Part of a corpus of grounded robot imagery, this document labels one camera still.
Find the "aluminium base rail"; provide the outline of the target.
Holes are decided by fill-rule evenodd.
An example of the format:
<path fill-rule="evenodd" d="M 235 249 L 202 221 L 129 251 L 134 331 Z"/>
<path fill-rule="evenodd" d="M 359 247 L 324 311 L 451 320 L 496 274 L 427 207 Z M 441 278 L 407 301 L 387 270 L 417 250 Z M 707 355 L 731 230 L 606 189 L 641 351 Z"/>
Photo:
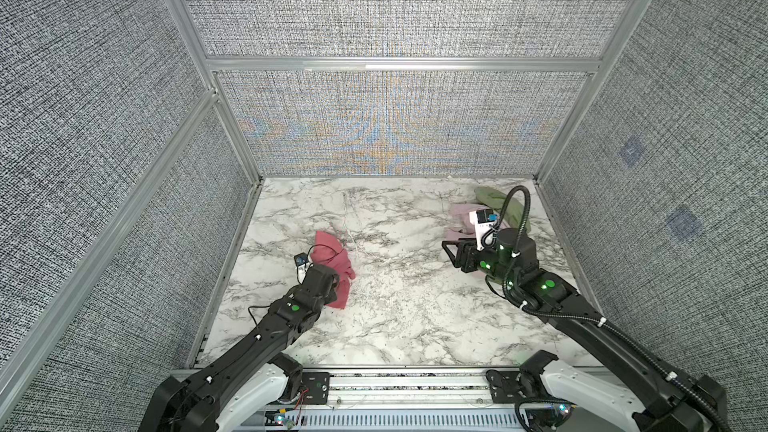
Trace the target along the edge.
<path fill-rule="evenodd" d="M 514 404 L 494 404 L 485 379 L 488 369 L 307 369 L 286 356 L 274 363 L 290 374 L 328 372 L 326 405 L 268 404 L 235 430 L 523 430 Z M 608 381 L 602 368 L 582 369 Z"/>

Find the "aluminium enclosure frame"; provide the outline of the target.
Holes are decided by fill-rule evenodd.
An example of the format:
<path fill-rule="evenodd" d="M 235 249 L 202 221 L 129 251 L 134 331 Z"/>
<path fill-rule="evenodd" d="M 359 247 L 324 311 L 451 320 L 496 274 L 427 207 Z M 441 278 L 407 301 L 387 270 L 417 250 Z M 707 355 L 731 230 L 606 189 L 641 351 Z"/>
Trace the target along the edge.
<path fill-rule="evenodd" d="M 382 47 L 214 55 L 187 0 L 1 0 L 2 417 L 208 112 L 219 114 L 246 176 L 258 179 L 219 72 L 604 75 L 649 1 L 625 1 L 598 54 L 458 56 Z"/>

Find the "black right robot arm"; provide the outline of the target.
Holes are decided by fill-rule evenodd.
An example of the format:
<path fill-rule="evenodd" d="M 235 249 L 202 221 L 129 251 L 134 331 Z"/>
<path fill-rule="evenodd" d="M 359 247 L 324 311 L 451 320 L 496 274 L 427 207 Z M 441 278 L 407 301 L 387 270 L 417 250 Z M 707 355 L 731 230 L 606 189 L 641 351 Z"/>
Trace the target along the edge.
<path fill-rule="evenodd" d="M 718 382 L 695 378 L 640 345 L 573 285 L 542 268 L 526 234 L 506 228 L 483 249 L 471 238 L 441 246 L 455 268 L 484 273 L 492 292 L 571 338 L 615 378 L 580 373 L 544 351 L 520 366 L 514 385 L 490 375 L 493 391 L 514 404 L 524 430 L 556 428 L 574 408 L 624 431 L 729 430 L 727 396 Z"/>

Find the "dark pink cloth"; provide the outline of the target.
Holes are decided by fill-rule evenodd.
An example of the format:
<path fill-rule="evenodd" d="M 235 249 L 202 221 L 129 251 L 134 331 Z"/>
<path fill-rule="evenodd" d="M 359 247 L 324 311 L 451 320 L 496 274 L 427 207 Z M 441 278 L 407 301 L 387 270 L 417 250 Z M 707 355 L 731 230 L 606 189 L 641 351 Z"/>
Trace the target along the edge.
<path fill-rule="evenodd" d="M 345 309 L 352 282 L 356 278 L 346 248 L 332 234 L 317 231 L 309 257 L 313 263 L 328 266 L 339 275 L 339 283 L 336 286 L 337 299 L 329 306 L 335 309 Z"/>

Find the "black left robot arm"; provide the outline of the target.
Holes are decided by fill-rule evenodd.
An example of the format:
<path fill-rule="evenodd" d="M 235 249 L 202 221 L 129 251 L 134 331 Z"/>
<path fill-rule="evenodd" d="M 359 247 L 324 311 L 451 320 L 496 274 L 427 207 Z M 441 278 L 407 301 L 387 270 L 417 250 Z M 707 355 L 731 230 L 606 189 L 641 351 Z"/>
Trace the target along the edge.
<path fill-rule="evenodd" d="M 155 390 L 141 431 L 232 431 L 284 394 L 290 374 L 274 363 L 336 300 L 337 272 L 312 265 L 304 280 L 272 302 L 255 327 L 207 367 Z"/>

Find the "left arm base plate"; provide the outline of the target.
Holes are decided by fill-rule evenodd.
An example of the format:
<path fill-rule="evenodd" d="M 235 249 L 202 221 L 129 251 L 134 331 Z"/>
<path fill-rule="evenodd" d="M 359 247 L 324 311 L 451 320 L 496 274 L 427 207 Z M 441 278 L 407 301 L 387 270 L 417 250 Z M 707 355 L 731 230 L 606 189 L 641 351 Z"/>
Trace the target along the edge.
<path fill-rule="evenodd" d="M 328 372 L 305 372 L 290 377 L 286 391 L 271 405 L 297 407 L 298 405 L 326 405 L 330 392 L 331 374 Z"/>

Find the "green cloth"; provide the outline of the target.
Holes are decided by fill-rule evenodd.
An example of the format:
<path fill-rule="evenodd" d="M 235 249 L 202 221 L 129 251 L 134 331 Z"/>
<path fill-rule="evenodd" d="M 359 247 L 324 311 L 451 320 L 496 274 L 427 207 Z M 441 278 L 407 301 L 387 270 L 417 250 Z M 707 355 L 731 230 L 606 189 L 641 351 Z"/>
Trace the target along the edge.
<path fill-rule="evenodd" d="M 495 212 L 500 212 L 506 200 L 506 193 L 495 188 L 480 186 L 474 189 L 476 200 Z M 504 222 L 508 226 L 518 227 L 524 212 L 524 203 L 512 197 L 504 212 Z"/>

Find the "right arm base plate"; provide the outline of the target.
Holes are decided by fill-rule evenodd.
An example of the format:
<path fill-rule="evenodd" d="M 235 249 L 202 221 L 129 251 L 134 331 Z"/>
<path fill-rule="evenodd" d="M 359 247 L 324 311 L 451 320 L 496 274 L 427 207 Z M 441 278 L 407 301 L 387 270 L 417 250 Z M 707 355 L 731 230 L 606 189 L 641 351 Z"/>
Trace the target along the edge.
<path fill-rule="evenodd" d="M 513 404 L 534 398 L 541 389 L 540 378 L 526 370 L 488 369 L 485 379 L 494 404 Z"/>

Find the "light pink cloth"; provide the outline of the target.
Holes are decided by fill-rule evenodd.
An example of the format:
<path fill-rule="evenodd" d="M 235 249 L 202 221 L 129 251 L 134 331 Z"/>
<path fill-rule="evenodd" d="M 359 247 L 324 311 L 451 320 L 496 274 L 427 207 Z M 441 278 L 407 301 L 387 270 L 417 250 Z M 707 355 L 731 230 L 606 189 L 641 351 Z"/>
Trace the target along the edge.
<path fill-rule="evenodd" d="M 448 228 L 445 231 L 444 239 L 448 241 L 457 241 L 463 238 L 476 239 L 475 226 L 470 221 L 470 213 L 484 209 L 482 204 L 454 204 L 449 208 L 449 216 L 460 222 L 458 227 Z"/>

